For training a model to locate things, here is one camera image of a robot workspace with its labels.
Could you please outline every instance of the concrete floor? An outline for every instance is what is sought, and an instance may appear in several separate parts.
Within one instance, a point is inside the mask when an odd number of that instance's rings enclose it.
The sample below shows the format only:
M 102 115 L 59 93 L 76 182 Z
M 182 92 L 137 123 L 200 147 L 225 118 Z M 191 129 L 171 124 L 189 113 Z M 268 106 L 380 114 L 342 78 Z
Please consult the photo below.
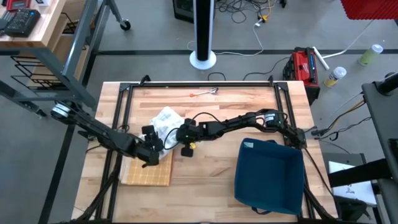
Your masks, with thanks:
M 123 17 L 128 18 L 132 30 L 123 32 L 109 16 L 101 43 L 101 50 L 185 50 L 193 40 L 193 26 L 174 19 L 171 1 L 116 0 Z M 245 12 L 248 19 L 234 24 L 230 14 L 216 14 L 214 49 L 258 49 L 252 25 L 255 13 Z M 368 21 L 351 21 L 345 16 L 339 1 L 295 0 L 287 8 L 276 5 L 269 22 L 257 29 L 265 49 L 293 49 L 296 46 L 317 46 L 318 49 L 343 49 L 361 32 Z M 374 21 L 353 49 L 367 49 L 381 44 L 385 49 L 398 48 L 398 27 L 394 21 Z M 97 57 L 88 91 L 98 99 L 105 81 L 138 81 L 150 75 L 156 81 L 206 80 L 210 72 L 223 72 L 227 80 L 241 80 L 248 72 L 266 72 L 274 63 L 288 55 L 258 55 L 242 57 L 220 55 L 210 70 L 199 72 L 191 67 L 186 55 Z M 343 55 L 327 60 L 329 66 L 345 67 L 346 77 L 334 88 L 321 86 L 319 99 L 312 105 L 312 114 L 318 127 L 326 127 L 336 116 L 329 117 L 347 98 L 361 91 L 361 84 L 382 79 L 397 70 L 398 55 L 380 55 L 376 61 L 362 67 L 356 63 L 360 55 Z M 279 80 L 285 62 L 278 64 L 273 76 Z M 9 78 L 18 71 L 8 57 L 0 57 L 1 78 L 9 85 L 23 89 Z M 318 63 L 319 79 L 329 72 Z M 248 80 L 266 80 L 268 76 L 253 75 Z M 339 110 L 343 112 L 361 100 L 360 97 Z M 50 111 L 53 103 L 38 103 Z M 39 219 L 50 179 L 53 174 L 66 126 L 53 119 L 37 119 L 36 115 L 0 98 L 0 220 L 3 223 L 35 223 Z M 369 116 L 366 106 L 343 117 L 336 128 L 357 123 Z M 383 157 L 372 122 L 368 121 L 341 134 L 335 143 L 349 152 L 363 152 L 368 161 Z M 70 218 L 83 167 L 86 140 L 76 135 L 50 222 Z M 321 143 L 323 152 L 341 152 L 338 148 Z

